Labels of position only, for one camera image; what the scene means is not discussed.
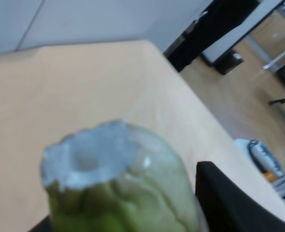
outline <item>wooden table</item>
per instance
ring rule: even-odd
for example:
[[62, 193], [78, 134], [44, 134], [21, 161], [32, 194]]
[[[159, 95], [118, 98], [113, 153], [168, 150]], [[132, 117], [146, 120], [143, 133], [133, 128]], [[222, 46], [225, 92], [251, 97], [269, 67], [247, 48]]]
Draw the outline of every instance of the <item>wooden table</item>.
[[25, 232], [48, 213], [39, 178], [46, 145], [125, 118], [164, 137], [183, 158], [213, 161], [285, 221], [271, 185], [148, 42], [43, 47], [0, 56], [0, 232]]

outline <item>white wall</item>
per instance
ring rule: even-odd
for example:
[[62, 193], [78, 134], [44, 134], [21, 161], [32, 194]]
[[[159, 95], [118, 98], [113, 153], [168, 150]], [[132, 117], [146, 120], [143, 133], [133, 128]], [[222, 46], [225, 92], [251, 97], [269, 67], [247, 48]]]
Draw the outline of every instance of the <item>white wall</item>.
[[234, 43], [236, 43], [243, 35], [245, 35], [252, 27], [255, 26], [262, 18], [264, 18], [274, 7], [276, 7], [282, 0], [263, 0], [256, 9], [247, 17], [247, 19], [238, 27], [220, 38], [210, 47], [208, 47], [203, 54], [213, 63], [224, 52], [226, 52]]
[[42, 0], [0, 0], [0, 53], [17, 49]]
[[149, 40], [165, 51], [212, 0], [46, 0], [20, 49]]

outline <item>orange object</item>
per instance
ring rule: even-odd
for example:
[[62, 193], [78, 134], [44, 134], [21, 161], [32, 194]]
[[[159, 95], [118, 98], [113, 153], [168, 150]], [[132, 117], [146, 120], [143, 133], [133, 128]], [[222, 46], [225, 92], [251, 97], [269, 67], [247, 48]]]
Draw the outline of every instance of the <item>orange object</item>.
[[277, 177], [274, 176], [271, 172], [266, 172], [264, 173], [264, 177], [269, 181], [269, 182], [274, 182], [277, 180]]

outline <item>floor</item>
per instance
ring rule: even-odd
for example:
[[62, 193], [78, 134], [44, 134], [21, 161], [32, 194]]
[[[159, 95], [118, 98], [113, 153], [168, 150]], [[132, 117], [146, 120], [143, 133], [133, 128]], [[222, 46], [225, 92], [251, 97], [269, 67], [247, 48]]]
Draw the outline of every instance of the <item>floor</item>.
[[200, 58], [181, 75], [226, 131], [234, 138], [259, 139], [285, 170], [285, 104], [268, 101], [285, 98], [285, 88], [245, 42], [236, 46], [245, 62], [222, 76]]

